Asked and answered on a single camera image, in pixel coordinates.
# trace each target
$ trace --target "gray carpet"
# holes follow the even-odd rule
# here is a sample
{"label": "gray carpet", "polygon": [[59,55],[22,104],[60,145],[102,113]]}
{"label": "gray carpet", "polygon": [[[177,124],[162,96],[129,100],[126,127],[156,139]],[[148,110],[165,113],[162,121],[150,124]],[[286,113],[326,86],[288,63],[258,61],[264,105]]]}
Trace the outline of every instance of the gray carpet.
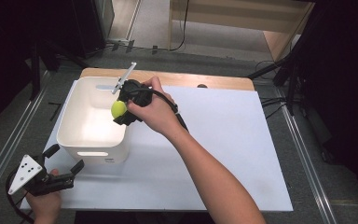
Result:
{"label": "gray carpet", "polygon": [[[143,49],[134,49],[131,53],[125,53],[125,49],[119,49],[118,51],[105,50],[87,59],[86,62],[93,67],[101,68],[128,68],[131,62],[137,62],[136,69],[138,70],[228,77],[244,77],[254,72],[256,66],[256,62],[165,51],[152,55],[149,50]],[[0,179],[0,223],[21,222],[21,219],[15,215],[5,198],[4,184],[6,177],[24,154],[37,154],[44,148],[56,121],[56,118],[50,119],[57,107],[49,103],[63,103],[73,81],[79,78],[80,73],[81,70],[75,64],[69,61],[62,61],[60,70],[53,74],[45,97],[23,135],[11,163]],[[271,76],[273,76],[273,73],[265,75],[266,78]],[[275,87],[270,83],[270,80],[263,78],[255,81],[255,88],[261,97],[276,97]],[[28,86],[1,114],[0,150],[20,118],[29,95],[30,87]],[[265,110],[266,115],[276,108],[277,105],[267,107]],[[358,200],[358,184],[355,177],[345,167],[328,165],[322,161],[319,145],[310,130],[309,124],[300,116],[297,117],[296,120],[305,137],[312,162],[314,162],[323,181],[327,195],[336,202],[334,210],[337,220],[339,223],[358,223],[358,205],[351,204],[351,206],[348,206],[340,203],[340,200]],[[324,223],[282,111],[268,119],[268,126],[295,211],[290,213],[264,213],[266,220],[268,223]],[[59,223],[73,223],[74,220],[75,211],[62,210]]]}

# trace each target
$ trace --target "human hand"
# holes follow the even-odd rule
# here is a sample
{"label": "human hand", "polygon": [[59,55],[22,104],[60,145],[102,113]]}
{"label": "human hand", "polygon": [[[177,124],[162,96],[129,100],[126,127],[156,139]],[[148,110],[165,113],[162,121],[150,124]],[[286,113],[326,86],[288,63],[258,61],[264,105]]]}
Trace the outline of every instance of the human hand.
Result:
{"label": "human hand", "polygon": [[[147,87],[152,87],[155,91],[161,92],[174,103],[173,98],[161,88],[158,77],[152,77],[144,82],[144,84]],[[150,103],[150,105],[141,107],[136,105],[133,101],[128,101],[127,109],[142,119],[152,130],[162,133],[163,135],[166,135],[169,131],[182,128],[170,106],[156,94],[153,94],[152,103]]]}
{"label": "human hand", "polygon": [[[54,169],[50,173],[52,175],[58,175],[58,170]],[[59,191],[51,192],[49,194],[37,197],[31,193],[28,193],[26,195],[26,199],[34,211],[34,223],[55,223],[60,213],[62,203],[61,194]]]}

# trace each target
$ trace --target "yellow-green object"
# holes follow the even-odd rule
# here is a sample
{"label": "yellow-green object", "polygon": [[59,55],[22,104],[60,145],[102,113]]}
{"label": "yellow-green object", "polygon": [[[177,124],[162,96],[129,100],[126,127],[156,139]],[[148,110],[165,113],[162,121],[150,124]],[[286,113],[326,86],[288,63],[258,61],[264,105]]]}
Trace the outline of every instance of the yellow-green object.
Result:
{"label": "yellow-green object", "polygon": [[127,111],[126,104],[122,101],[115,101],[112,104],[112,108],[110,108],[110,111],[112,112],[113,118],[118,118],[121,115],[123,115]]}

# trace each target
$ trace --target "human arm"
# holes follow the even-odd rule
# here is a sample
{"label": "human arm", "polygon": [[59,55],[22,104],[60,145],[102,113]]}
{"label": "human arm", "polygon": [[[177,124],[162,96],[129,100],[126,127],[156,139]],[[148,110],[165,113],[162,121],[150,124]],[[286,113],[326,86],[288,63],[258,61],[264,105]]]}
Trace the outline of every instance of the human arm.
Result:
{"label": "human arm", "polygon": [[[50,172],[58,175],[58,170]],[[34,211],[34,224],[53,224],[56,222],[61,209],[61,194],[59,191],[35,197],[28,193],[26,199]]]}
{"label": "human arm", "polygon": [[[162,92],[173,102],[157,77],[145,85]],[[180,125],[162,99],[153,95],[152,103],[146,107],[129,102],[128,109],[177,149],[215,223],[265,223],[245,187]]]}

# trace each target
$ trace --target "person's left hand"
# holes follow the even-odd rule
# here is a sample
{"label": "person's left hand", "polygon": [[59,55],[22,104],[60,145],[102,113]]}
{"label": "person's left hand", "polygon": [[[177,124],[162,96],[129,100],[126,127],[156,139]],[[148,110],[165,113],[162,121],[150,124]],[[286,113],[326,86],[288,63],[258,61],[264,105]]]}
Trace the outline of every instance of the person's left hand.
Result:
{"label": "person's left hand", "polygon": [[[58,175],[58,170],[54,169],[50,172],[53,175]],[[26,199],[34,211],[34,223],[55,223],[61,209],[61,194],[59,191],[51,192],[46,195],[35,197],[31,193],[27,193]]]}

